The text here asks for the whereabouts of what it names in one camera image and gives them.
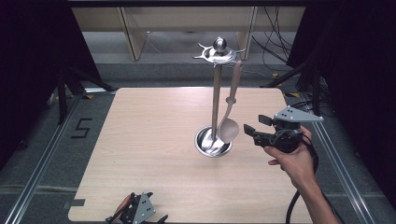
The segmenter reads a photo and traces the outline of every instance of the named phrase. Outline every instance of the spoon handle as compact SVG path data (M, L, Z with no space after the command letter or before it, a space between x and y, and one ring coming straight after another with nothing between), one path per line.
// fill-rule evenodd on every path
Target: spoon handle
M239 80L241 79L242 61L238 61L233 68L233 78L231 80L230 96L227 97L227 103L235 104L236 89L239 86Z

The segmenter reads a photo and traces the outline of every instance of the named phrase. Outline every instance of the floor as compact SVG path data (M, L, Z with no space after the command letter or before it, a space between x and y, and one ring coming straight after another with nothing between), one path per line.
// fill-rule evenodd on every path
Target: floor
M210 87L213 65L192 58L202 52L198 43L211 46L214 39L221 36L226 38L228 47L238 49L233 33L152 32L148 33L140 60L133 62L122 33L84 33L84 36L103 81L114 87ZM254 36L265 45L264 33ZM294 33L282 36L292 44ZM275 44L267 47L286 58L283 49ZM262 54L262 48L252 42L240 85L259 88L288 70L281 60L269 53ZM222 85L230 85L231 72L232 66L224 65ZM285 93L288 105L310 99L310 91L295 90L297 80L298 76L278 86ZM89 82L83 85L87 89L96 87ZM395 223L395 211L355 153L336 111L332 110L325 80L322 85L320 112L325 121L319 125L305 124L313 131L319 154L320 186L345 223ZM1 171L0 222L11 217L16 220L14 223L71 223L67 218L68 209L73 205L114 93L68 95L69 116L64 124L58 125L55 91L52 104L25 139L27 148L16 151ZM310 107L308 104L300 108L310 111ZM88 128L85 137L78 127Z

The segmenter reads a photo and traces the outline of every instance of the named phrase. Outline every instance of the person's arm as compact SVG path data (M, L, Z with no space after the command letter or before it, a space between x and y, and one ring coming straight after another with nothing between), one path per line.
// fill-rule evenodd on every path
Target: person's arm
M303 134L311 138L311 132L302 127ZM300 192L309 215L314 223L338 223L329 204L322 195L314 174L314 163L304 144L291 153L283 153L275 147L265 147L264 151L274 157L270 165L280 164L290 177L291 183Z

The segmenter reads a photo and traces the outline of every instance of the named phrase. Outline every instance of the stand pole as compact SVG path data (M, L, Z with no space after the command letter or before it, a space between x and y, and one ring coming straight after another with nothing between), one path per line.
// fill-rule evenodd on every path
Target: stand pole
M219 98L221 86L221 64L215 66L215 77L213 80L213 109L212 109L212 140L216 140L219 116Z

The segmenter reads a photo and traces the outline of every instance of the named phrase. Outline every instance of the wooden tabletop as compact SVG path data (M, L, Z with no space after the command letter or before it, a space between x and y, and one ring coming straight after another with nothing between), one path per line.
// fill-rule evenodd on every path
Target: wooden tabletop
M229 88L221 88L219 120ZM131 192L153 192L167 223L284 223L295 192L289 177L244 134L243 124L273 133L258 122L285 100L278 89L239 88L230 114L240 127L233 148L219 158L202 155L194 137L211 124L212 88L120 89L81 180L73 221L104 221ZM293 223L312 222L300 199Z

